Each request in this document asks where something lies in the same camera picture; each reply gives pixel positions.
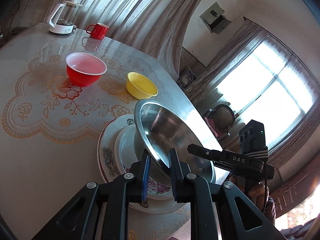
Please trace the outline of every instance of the cable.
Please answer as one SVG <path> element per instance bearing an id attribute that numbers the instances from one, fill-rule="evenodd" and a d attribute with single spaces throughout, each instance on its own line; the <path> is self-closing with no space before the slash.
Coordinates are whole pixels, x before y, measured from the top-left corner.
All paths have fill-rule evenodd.
<path id="1" fill-rule="evenodd" d="M 264 204 L 262 208 L 262 213 L 264 213 L 267 205 L 267 168 L 266 168 L 266 163 L 264 162 L 263 164 L 263 169 L 264 169 Z"/>

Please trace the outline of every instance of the electric kettle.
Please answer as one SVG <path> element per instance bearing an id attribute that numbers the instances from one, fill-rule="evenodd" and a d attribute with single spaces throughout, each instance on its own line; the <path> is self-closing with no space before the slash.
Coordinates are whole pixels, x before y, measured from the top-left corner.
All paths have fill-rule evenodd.
<path id="1" fill-rule="evenodd" d="M 49 31 L 55 34 L 70 34 L 77 28 L 74 25 L 76 12 L 79 7 L 83 6 L 77 3 L 77 0 L 63 1 L 57 4 L 48 17 Z"/>

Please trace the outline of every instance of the lace tablecloth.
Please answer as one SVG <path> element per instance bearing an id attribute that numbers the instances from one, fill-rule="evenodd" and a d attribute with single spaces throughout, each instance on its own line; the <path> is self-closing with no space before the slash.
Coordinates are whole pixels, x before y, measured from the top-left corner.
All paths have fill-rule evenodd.
<path id="1" fill-rule="evenodd" d="M 47 28 L 38 24 L 0 50 L 0 212 L 21 240 L 31 239 L 88 181 L 103 183 L 97 139 L 111 120 L 133 114 L 137 99 L 125 88 L 130 71 L 156 84 L 159 95 L 153 99 L 181 117 L 205 147 L 221 149 L 154 58 L 109 38 L 93 40 L 83 30 L 57 36 Z M 89 87 L 73 85 L 65 64 L 72 52 L 101 58 L 107 73 Z M 166 215 L 130 209 L 129 239 L 168 239 L 189 218 L 188 205 Z"/>

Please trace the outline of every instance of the chair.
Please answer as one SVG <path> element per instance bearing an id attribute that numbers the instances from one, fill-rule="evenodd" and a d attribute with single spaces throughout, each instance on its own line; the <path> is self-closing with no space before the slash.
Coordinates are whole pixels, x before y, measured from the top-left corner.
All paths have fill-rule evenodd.
<path id="1" fill-rule="evenodd" d="M 214 109 L 209 109 L 202 117 L 212 119 L 215 124 L 215 128 L 213 128 L 217 130 L 218 133 L 226 133 L 226 136 L 230 135 L 229 127 L 233 125 L 236 119 L 235 114 L 233 113 L 230 106 L 225 104 L 220 104 L 217 105 Z"/>

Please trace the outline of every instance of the decorative plate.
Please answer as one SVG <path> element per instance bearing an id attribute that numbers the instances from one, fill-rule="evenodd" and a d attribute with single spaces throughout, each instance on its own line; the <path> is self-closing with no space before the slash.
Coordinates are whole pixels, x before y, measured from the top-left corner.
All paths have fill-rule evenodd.
<path id="1" fill-rule="evenodd" d="M 111 121 L 102 131 L 97 150 L 98 166 L 103 180 L 107 182 L 113 181 L 120 175 L 115 162 L 114 147 L 116 138 L 120 131 L 131 124 L 134 124 L 133 114 L 122 115 Z M 169 214 L 176 212 L 184 203 L 177 203 L 174 198 L 167 200 L 155 200 L 147 197 L 143 204 L 130 203 L 130 206 L 136 210 L 149 214 Z"/>

